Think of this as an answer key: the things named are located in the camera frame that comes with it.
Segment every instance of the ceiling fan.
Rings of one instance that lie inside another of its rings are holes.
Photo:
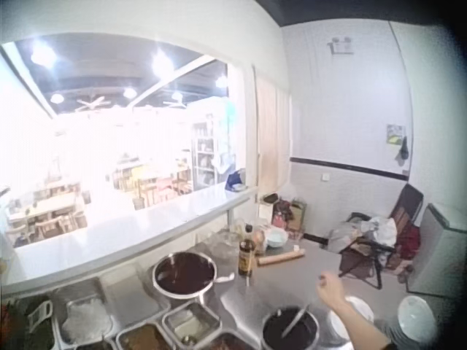
[[[77,103],[83,104],[84,106],[78,107],[74,111],[79,112],[79,111],[83,111],[85,109],[89,109],[90,111],[93,111],[97,107],[107,106],[107,105],[111,104],[111,101],[104,101],[104,99],[105,99],[105,96],[98,97],[97,99],[95,99],[94,101],[91,101],[91,102],[86,102],[86,101],[83,101],[83,100],[76,100]]]
[[[177,107],[182,107],[182,108],[187,108],[187,105],[186,104],[183,104],[183,95],[179,92],[175,92],[173,95],[172,95],[172,98],[176,101],[176,102],[169,102],[169,101],[164,101],[162,102],[163,104],[166,104],[167,105],[167,108],[177,108]]]

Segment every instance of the metal pot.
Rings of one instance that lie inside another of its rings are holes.
[[[192,252],[171,253],[153,268],[153,285],[168,298],[187,300],[202,296],[214,283],[234,279],[217,277],[215,262],[205,254]]]
[[[262,348],[265,350],[311,350],[317,345],[320,326],[310,312],[305,312],[297,325],[286,335],[282,332],[300,311],[297,306],[280,308],[265,318],[263,324]]]

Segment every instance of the human hand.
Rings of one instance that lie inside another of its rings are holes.
[[[344,295],[344,286],[339,277],[334,273],[321,273],[316,289],[320,299],[331,310],[336,311],[336,309],[347,304]]]

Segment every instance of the rolling pin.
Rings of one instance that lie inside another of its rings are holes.
[[[292,259],[297,259],[298,257],[303,257],[305,255],[305,249],[300,249],[296,252],[288,252],[284,254],[273,255],[271,257],[259,257],[258,266],[265,266],[270,264],[277,264],[283,261],[288,261]]]

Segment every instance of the window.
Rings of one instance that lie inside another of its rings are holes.
[[[108,34],[43,36],[4,49],[42,105],[22,114],[15,136],[36,143],[40,161],[31,155],[8,167],[27,171],[27,181],[2,180],[11,191],[0,225],[15,247],[158,206],[236,170],[244,140],[228,64]]]

